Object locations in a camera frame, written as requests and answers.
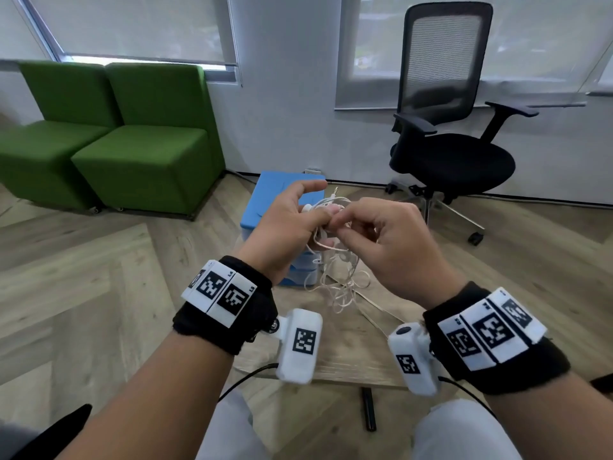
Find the caster wheel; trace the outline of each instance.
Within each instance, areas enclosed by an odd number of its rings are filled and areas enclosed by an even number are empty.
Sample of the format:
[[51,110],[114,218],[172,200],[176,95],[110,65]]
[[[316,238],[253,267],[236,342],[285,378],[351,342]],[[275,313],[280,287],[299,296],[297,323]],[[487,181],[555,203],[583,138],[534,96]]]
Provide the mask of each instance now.
[[398,190],[398,186],[392,183],[389,183],[385,186],[385,193],[393,194],[396,190]]
[[477,245],[479,245],[482,240],[483,234],[481,234],[480,232],[473,232],[468,238],[468,243],[477,247]]

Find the forearm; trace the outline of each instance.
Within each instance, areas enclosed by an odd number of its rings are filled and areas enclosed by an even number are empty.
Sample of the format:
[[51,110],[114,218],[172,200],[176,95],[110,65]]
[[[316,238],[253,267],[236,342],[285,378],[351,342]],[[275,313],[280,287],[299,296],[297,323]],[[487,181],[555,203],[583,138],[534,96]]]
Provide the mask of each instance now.
[[613,402],[574,373],[486,400],[525,460],[611,457]]
[[58,459],[194,459],[233,359],[171,332]]

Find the black office chair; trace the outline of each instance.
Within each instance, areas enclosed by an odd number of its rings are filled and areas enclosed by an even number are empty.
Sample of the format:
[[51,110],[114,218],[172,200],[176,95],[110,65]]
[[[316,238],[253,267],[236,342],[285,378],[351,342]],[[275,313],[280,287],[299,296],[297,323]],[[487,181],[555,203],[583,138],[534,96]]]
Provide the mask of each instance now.
[[[538,111],[506,100],[486,102],[495,114],[481,138],[463,134],[426,136],[436,134],[437,124],[459,121],[471,114],[493,12],[490,4],[481,2],[424,3],[406,11],[400,93],[392,128],[400,138],[391,149],[389,165],[425,185],[409,190],[424,198],[426,223],[434,192],[442,192],[441,206],[479,229],[468,240],[473,245],[483,239],[485,228],[449,204],[458,195],[485,192],[511,177],[513,157],[492,140],[509,116],[532,118]],[[391,183],[386,192],[397,188]]]

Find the wooden floor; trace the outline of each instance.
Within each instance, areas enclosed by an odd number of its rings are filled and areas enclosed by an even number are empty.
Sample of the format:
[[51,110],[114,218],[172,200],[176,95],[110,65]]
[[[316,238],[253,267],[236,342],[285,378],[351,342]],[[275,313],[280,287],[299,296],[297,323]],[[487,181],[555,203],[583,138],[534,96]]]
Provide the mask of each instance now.
[[[100,410],[169,331],[198,268],[232,249],[252,190],[225,177],[189,223],[54,211],[0,186],[0,418],[44,428],[82,403]],[[472,247],[467,223],[433,210],[449,261],[527,305],[581,376],[613,372],[613,211],[477,198],[454,207],[488,231]],[[432,404],[375,389],[379,430],[367,433],[356,387],[253,379],[242,389],[278,459],[408,458]]]

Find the green chair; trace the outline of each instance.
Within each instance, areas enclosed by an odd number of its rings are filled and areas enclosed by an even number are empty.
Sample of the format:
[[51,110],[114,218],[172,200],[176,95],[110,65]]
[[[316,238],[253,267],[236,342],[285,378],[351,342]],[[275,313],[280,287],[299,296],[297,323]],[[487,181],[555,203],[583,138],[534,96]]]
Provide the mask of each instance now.
[[103,66],[27,61],[19,69],[45,120],[0,134],[0,183],[45,205],[97,207],[71,156],[121,125]]
[[109,207],[193,219],[225,167],[202,68],[118,63],[106,70],[126,125],[72,161]]

